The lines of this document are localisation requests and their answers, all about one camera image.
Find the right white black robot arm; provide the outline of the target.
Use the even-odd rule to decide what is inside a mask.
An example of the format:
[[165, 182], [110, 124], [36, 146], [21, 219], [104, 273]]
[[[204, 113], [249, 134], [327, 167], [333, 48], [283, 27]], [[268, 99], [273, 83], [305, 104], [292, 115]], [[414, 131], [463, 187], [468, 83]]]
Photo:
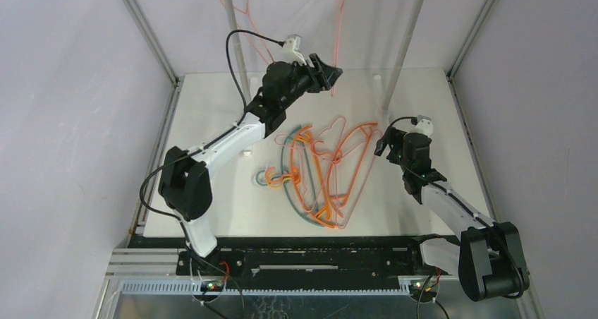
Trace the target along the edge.
[[522, 297], [530, 278], [517, 227], [479, 212], [432, 168], [431, 133], [432, 124], [427, 120], [411, 131], [389, 126], [374, 151], [376, 156], [389, 151], [386, 158], [401, 168], [406, 192], [458, 237], [457, 244], [435, 235], [423, 238], [418, 248], [409, 252], [408, 267], [418, 274], [437, 267], [457, 276], [472, 301]]

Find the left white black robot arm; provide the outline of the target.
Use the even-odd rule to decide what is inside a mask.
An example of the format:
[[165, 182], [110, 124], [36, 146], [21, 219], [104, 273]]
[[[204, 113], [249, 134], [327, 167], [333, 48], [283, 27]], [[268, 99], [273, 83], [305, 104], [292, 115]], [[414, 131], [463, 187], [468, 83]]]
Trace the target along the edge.
[[210, 275], [219, 269], [217, 239], [207, 213], [212, 205], [212, 178], [242, 150], [272, 134], [285, 120], [286, 110], [305, 93], [331, 90], [343, 69], [325, 64], [316, 54], [306, 64], [276, 61], [267, 67], [244, 118], [208, 143], [183, 150], [172, 147], [165, 156], [158, 192], [181, 224], [193, 265]]

